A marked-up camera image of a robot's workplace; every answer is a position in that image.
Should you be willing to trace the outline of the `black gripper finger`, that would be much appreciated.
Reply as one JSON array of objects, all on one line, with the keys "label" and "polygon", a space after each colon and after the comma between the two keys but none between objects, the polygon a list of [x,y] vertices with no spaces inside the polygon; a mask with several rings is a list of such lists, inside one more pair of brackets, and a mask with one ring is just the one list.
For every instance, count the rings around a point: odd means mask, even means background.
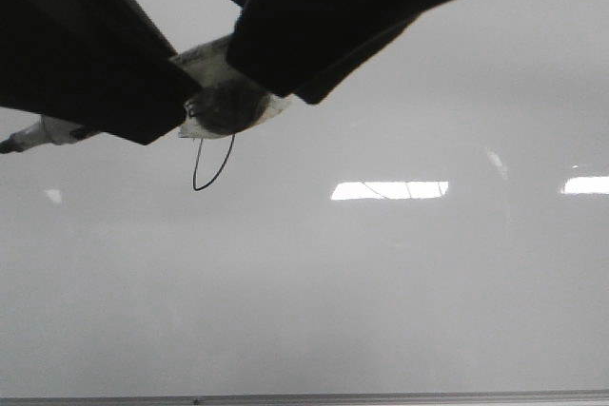
[{"label": "black gripper finger", "polygon": [[1,0],[1,105],[148,145],[201,87],[135,0]]},{"label": "black gripper finger", "polygon": [[232,0],[228,62],[269,92],[317,104],[420,15],[452,0]]}]

